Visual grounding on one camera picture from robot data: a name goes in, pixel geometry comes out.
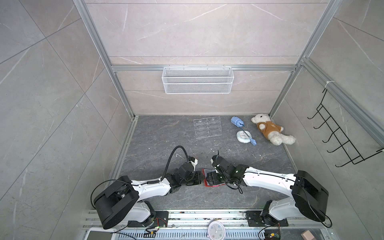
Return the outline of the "red card holder wallet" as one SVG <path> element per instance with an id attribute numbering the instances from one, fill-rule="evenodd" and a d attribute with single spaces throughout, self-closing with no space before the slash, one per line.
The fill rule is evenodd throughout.
<path id="1" fill-rule="evenodd" d="M 205 177 L 204 184 L 206 187 L 218 187 L 226 183 L 223 176 L 217 173 L 216 170 L 202 169 L 202 173 Z"/>

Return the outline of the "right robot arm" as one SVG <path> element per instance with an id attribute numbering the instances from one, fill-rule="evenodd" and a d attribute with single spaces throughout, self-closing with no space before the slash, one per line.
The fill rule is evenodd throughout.
<path id="1" fill-rule="evenodd" d="M 243 193 L 242 187 L 258 187 L 286 195 L 282 200 L 266 202 L 257 220 L 276 226 L 288 218 L 306 217 L 326 228 L 333 226 L 327 216 L 329 192 L 309 173 L 279 174 L 258 170 L 247 165 L 234 166 L 220 155 L 211 159 L 213 170 L 203 170 L 205 185 L 226 185 Z"/>

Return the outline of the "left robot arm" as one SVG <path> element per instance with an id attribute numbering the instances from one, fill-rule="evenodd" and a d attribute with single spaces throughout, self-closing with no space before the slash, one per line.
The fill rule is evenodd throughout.
<path id="1" fill-rule="evenodd" d="M 198 160 L 189 157 L 179 169 L 164 177 L 148 180 L 130 180 L 122 176 L 97 195 L 93 200 L 103 229 L 108 230 L 122 221 L 150 226 L 158 214 L 147 199 L 177 192 L 182 186 L 199 185 L 202 172 L 196 171 Z"/>

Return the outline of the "small blue brush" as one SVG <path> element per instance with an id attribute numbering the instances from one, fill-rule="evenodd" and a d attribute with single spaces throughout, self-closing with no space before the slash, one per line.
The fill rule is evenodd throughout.
<path id="1" fill-rule="evenodd" d="M 257 145 L 257 142 L 256 140 L 250 138 L 250 143 L 253 145 L 253 146 L 256 146 Z"/>

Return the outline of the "clear acrylic organizer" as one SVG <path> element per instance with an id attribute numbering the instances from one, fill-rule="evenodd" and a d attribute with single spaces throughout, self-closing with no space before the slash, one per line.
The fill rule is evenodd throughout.
<path id="1" fill-rule="evenodd" d="M 209 117 L 194 120 L 196 139 L 217 137 L 222 135 L 221 117 Z"/>

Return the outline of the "white round clock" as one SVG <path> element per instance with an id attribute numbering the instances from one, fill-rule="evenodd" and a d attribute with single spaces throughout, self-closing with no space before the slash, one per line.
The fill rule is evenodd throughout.
<path id="1" fill-rule="evenodd" d="M 208 237 L 210 240 L 224 240 L 226 237 L 224 225 L 219 221 L 212 221 L 208 226 Z"/>

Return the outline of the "blue plastic bottle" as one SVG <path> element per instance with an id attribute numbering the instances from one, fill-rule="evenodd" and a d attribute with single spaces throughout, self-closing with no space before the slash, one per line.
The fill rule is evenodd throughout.
<path id="1" fill-rule="evenodd" d="M 237 126 L 238 128 L 242 128 L 244 126 L 244 122 L 236 116 L 231 118 L 231 123 Z"/>

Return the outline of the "white teddy bear brown shirt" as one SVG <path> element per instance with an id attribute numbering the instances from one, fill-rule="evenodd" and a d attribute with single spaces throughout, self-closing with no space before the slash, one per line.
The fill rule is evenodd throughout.
<path id="1" fill-rule="evenodd" d="M 293 145 L 296 138 L 290 135 L 282 134 L 284 128 L 272 122 L 268 114 L 258 114 L 251 118 L 251 121 L 257 125 L 259 131 L 273 145 L 280 146 L 281 144 Z"/>

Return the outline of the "pink eraser block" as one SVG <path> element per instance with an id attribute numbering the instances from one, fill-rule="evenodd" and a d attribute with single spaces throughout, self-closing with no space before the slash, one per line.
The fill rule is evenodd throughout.
<path id="1" fill-rule="evenodd" d="M 304 240 L 316 240 L 315 236 L 309 230 L 306 230 L 301 233 L 301 236 Z"/>

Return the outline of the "white tablet device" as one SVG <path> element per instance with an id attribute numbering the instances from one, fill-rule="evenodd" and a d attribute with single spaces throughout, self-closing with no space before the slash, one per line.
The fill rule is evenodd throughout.
<path id="1" fill-rule="evenodd" d="M 104 230 L 103 228 L 90 228 L 84 237 L 84 240 L 118 240 L 118 234 L 115 229 Z"/>

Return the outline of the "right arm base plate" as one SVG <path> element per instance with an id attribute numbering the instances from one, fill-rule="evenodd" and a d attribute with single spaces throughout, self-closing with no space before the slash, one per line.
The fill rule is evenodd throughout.
<path id="1" fill-rule="evenodd" d="M 264 214 L 262 211 L 246 211 L 246 220 L 248 221 L 249 227 L 288 227 L 287 219 L 278 221 L 271 217 L 269 214 Z"/>

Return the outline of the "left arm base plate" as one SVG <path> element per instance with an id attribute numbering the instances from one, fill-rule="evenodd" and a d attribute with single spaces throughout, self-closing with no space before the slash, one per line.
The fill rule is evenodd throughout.
<path id="1" fill-rule="evenodd" d="M 168 211 L 159 211 L 155 214 L 151 214 L 143 223 L 137 221 L 129 221 L 128 228 L 155 228 L 155 227 L 167 227 L 169 220 Z"/>

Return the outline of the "black wall hook rack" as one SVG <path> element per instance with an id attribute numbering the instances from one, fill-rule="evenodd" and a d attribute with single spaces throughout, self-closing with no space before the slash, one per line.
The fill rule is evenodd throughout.
<path id="1" fill-rule="evenodd" d="M 318 130 L 323 126 L 326 126 L 328 130 L 330 131 L 330 135 L 327 140 L 322 140 L 324 144 L 329 143 L 332 139 L 336 140 L 338 143 L 338 146 L 335 147 L 333 150 L 327 150 L 327 153 L 331 154 L 338 150 L 342 150 L 348 160 L 343 164 L 335 164 L 336 168 L 342 168 L 348 164 L 357 165 L 361 162 L 365 162 L 366 160 L 375 157 L 381 153 L 384 152 L 384 148 L 378 149 L 374 154 L 364 157 L 357 147 L 354 145 L 354 143 L 351 141 L 351 139 L 348 137 L 347 133 L 342 129 L 342 127 L 338 124 L 338 122 L 335 120 L 335 118 L 332 116 L 332 114 L 328 111 L 328 109 L 323 104 L 324 99 L 327 95 L 327 89 L 324 89 L 322 91 L 322 99 L 319 103 L 319 105 L 316 107 L 316 112 L 311 116 L 307 117 L 308 120 L 312 120 L 316 117 L 320 117 L 322 122 L 319 126 L 313 127 L 313 129 Z"/>

